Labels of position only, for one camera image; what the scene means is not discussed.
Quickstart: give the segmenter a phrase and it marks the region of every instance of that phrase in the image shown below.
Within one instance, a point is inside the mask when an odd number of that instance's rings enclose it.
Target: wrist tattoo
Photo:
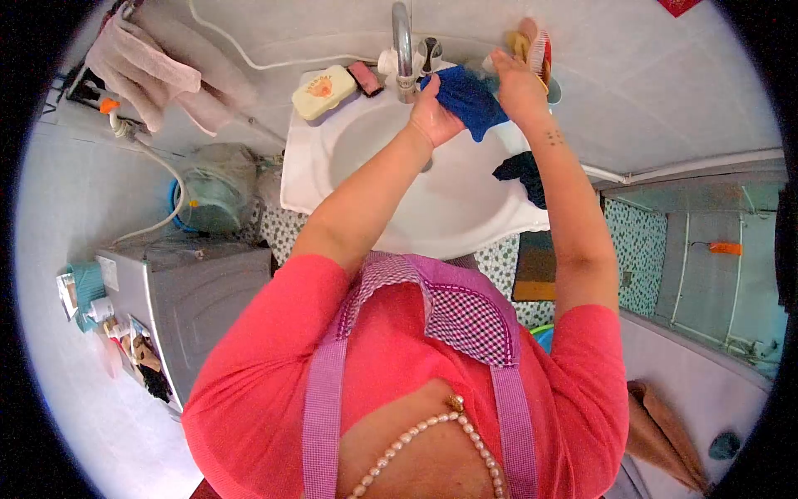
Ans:
[[[565,144],[565,141],[563,140],[563,134],[558,129],[547,130],[545,133],[546,138],[549,141],[549,145],[557,145],[558,143]]]

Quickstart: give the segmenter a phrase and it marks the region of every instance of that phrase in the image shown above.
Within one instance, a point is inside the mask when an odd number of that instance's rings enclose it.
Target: apron strap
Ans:
[[[302,482],[306,499],[335,497],[341,391],[347,339],[336,340],[341,312],[310,361],[302,415]]]
[[[504,474],[507,476],[510,497],[536,499],[538,470],[535,434],[519,367],[491,366],[491,378],[499,413]]]

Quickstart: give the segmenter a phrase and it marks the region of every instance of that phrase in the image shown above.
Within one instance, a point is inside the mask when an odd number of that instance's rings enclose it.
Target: pearl necklace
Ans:
[[[452,410],[452,412],[432,416],[431,418],[418,423],[403,434],[399,435],[399,439],[392,443],[391,446],[385,450],[385,454],[382,457],[377,459],[377,464],[373,468],[369,469],[369,473],[367,475],[361,478],[360,483],[355,485],[352,493],[346,496],[346,499],[357,499],[358,497],[362,497],[369,485],[374,483],[374,478],[379,476],[382,470],[388,466],[394,457],[396,457],[397,451],[409,444],[415,437],[417,437],[421,432],[427,430],[430,426],[435,426],[438,423],[444,423],[448,421],[456,421],[460,423],[460,427],[471,439],[471,442],[474,443],[474,447],[480,453],[480,457],[484,459],[485,466],[488,468],[488,473],[493,480],[493,497],[504,497],[504,483],[500,477],[501,472],[499,471],[499,465],[496,463],[496,459],[493,458],[490,451],[485,447],[485,443],[482,442],[480,435],[474,430],[474,426],[469,423],[468,418],[465,417],[463,412],[463,397],[461,395],[449,395],[444,401],[449,409]]]

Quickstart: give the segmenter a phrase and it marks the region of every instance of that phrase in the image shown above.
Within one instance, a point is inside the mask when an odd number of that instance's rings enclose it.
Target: gray washing machine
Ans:
[[[177,234],[97,251],[114,314],[150,330],[182,412],[214,345],[271,278],[271,250]]]

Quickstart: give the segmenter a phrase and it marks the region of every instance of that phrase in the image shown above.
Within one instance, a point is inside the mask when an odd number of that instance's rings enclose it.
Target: faucet handle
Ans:
[[[418,44],[418,53],[424,57],[424,65],[421,67],[421,76],[426,76],[433,71],[433,59],[443,56],[444,48],[437,38],[427,37]]]

